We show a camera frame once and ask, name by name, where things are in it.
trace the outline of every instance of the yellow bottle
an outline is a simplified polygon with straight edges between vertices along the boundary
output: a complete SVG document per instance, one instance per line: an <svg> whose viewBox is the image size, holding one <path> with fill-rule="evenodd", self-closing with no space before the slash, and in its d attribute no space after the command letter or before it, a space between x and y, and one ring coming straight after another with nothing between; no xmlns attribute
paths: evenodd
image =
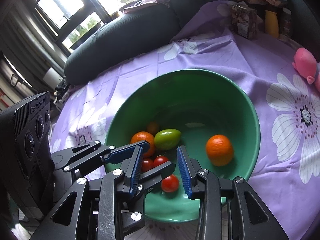
<svg viewBox="0 0 320 240"><path fill-rule="evenodd" d="M279 24L277 19L277 13L267 11L264 19L266 33L270 34L274 38L279 38Z"/></svg>

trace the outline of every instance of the floral bedsheet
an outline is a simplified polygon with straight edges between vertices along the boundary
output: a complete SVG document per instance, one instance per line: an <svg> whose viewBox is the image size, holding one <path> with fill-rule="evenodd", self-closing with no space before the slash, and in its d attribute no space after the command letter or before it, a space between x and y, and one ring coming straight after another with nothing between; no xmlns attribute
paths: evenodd
<svg viewBox="0 0 320 240"><path fill-rule="evenodd" d="M52 152L104 142L122 103L141 85L162 74L199 68L235 81L255 105L261 147L249 184L292 240L301 239L319 217L320 99L292 67L295 51L259 33L249 41L226 28L227 1L204 5L172 43L108 69L66 102L52 134ZM87 176L102 177L101 167ZM223 221L226 239L228 222ZM194 239L196 221L148 221L127 239Z"/></svg>

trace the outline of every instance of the plush toy ear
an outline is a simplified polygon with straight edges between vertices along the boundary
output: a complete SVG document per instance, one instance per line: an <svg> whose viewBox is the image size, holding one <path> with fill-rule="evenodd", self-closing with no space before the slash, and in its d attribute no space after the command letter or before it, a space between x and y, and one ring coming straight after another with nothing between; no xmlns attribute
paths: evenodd
<svg viewBox="0 0 320 240"><path fill-rule="evenodd" d="M315 81L315 78L312 76L307 76L307 81L309 84L312 84Z"/></svg>

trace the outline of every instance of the orange fruit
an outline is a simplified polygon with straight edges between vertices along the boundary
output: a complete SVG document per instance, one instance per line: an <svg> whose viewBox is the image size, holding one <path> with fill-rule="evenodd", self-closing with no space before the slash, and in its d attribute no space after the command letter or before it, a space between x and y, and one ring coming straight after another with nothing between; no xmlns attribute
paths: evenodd
<svg viewBox="0 0 320 240"><path fill-rule="evenodd" d="M214 166L227 165L233 158L234 151L228 137L224 135L212 136L205 145L205 151Z"/></svg>
<svg viewBox="0 0 320 240"><path fill-rule="evenodd" d="M159 132L159 124L156 122L150 122L147 126L147 132L155 136Z"/></svg>
<svg viewBox="0 0 320 240"><path fill-rule="evenodd" d="M137 132L134 136L132 136L130 143L135 143L135 142L139 142L142 140L146 140L150 144L150 149L146 153L143 154L143 157L147 158L147 157L152 156L156 151L154 139L155 138L153 137L153 135L151 133Z"/></svg>

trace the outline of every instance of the camera lens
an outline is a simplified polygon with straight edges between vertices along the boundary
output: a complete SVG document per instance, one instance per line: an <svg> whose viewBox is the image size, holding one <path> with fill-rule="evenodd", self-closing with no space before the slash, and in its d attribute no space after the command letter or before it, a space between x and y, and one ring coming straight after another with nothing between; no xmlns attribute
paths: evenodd
<svg viewBox="0 0 320 240"><path fill-rule="evenodd" d="M45 112L45 123L48 124L49 121L50 121L50 113L49 113L49 110L47 110Z"/></svg>
<svg viewBox="0 0 320 240"><path fill-rule="evenodd" d="M44 132L44 125L43 125L42 116L39 116L37 119L36 131L37 131L38 139L40 140L42 138L43 132Z"/></svg>
<svg viewBox="0 0 320 240"><path fill-rule="evenodd" d="M33 142L33 137L30 132L26 134L26 137L24 139L24 147L25 147L25 150L26 150L28 157L31 158L33 155L33 150L35 148L35 144Z"/></svg>

